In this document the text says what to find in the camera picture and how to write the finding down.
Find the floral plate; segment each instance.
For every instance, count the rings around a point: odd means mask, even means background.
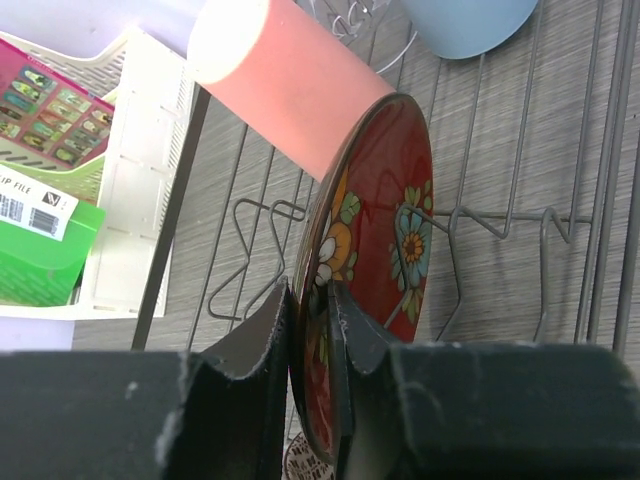
[[[415,210],[400,208],[407,204],[433,213],[431,148],[418,104],[394,93],[363,117],[322,182],[294,275],[292,385],[307,440],[328,463],[326,284],[330,279],[346,282],[367,314],[400,340],[413,341],[427,280],[431,224]]]

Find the green box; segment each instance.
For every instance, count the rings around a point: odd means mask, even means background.
[[[79,202],[62,241],[0,220],[0,304],[66,305],[104,218]]]

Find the pink cylinder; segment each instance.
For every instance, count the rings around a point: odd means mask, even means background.
[[[318,181],[393,92],[293,0],[209,0],[187,60],[196,82]]]

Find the white plastic basket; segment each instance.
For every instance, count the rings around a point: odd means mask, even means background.
[[[50,308],[0,305],[0,317],[136,317],[191,112],[194,84],[186,75],[185,61],[137,29],[91,59],[0,36],[97,96],[118,88],[98,196],[107,217],[87,259],[76,302]],[[157,316],[165,312],[169,264]]]

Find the blue bowl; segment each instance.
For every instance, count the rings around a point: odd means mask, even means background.
[[[527,21],[538,0],[401,0],[426,46],[442,58],[485,53]]]

